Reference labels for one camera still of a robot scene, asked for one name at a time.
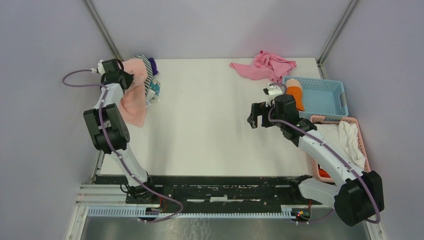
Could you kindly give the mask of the light pink towel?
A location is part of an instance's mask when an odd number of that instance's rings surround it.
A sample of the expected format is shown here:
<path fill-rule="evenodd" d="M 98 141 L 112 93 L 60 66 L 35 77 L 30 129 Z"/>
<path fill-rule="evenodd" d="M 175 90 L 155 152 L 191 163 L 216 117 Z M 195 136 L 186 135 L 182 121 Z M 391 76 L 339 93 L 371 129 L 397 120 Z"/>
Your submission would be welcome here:
<path fill-rule="evenodd" d="M 133 75 L 133 82 L 119 102 L 119 111 L 127 124 L 142 128 L 147 115 L 145 80 L 148 72 L 145 63 L 139 58 L 123 62 L 124 71 Z"/>

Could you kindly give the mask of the orange cartoon towel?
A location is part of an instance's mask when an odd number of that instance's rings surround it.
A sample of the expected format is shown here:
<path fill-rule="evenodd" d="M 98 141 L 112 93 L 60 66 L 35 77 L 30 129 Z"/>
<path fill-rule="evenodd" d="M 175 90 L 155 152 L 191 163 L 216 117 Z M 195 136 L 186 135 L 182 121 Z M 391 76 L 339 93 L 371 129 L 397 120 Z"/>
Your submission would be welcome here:
<path fill-rule="evenodd" d="M 301 82 L 295 78 L 290 78 L 285 82 L 285 85 L 287 87 L 286 93 L 294 97 L 296 109 L 303 112 L 305 107 L 303 104 L 303 86 Z"/>

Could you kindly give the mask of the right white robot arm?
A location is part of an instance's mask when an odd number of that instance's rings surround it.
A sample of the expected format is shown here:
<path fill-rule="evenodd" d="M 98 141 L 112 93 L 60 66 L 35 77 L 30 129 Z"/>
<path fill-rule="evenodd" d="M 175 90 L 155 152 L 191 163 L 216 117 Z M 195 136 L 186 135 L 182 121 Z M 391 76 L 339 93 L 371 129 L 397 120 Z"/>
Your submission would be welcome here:
<path fill-rule="evenodd" d="M 381 212 L 385 209 L 381 176 L 374 170 L 362 170 L 338 153 L 314 123 L 300 117 L 292 95 L 280 94 L 270 101 L 252 103 L 247 118 L 252 129 L 258 127 L 258 117 L 262 119 L 262 127 L 279 128 L 287 140 L 317 161 L 334 182 L 331 185 L 303 176 L 288 191 L 293 203 L 315 200 L 332 208 L 351 227 L 362 221 L 381 222 Z"/>

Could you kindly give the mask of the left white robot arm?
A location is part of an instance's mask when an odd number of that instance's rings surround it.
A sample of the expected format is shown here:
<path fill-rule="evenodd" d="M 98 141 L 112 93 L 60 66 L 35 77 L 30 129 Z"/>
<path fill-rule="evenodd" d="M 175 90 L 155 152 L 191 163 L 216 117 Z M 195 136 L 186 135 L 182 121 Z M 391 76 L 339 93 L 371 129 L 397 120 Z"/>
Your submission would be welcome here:
<path fill-rule="evenodd" d="M 101 75 L 100 97 L 93 108 L 83 113 L 92 143 L 123 171 L 127 182 L 120 188 L 127 195 L 126 202 L 150 204 L 157 199 L 158 191 L 131 150 L 130 133 L 118 106 L 134 76 L 125 72 L 119 59 L 99 61 L 96 71 Z"/>

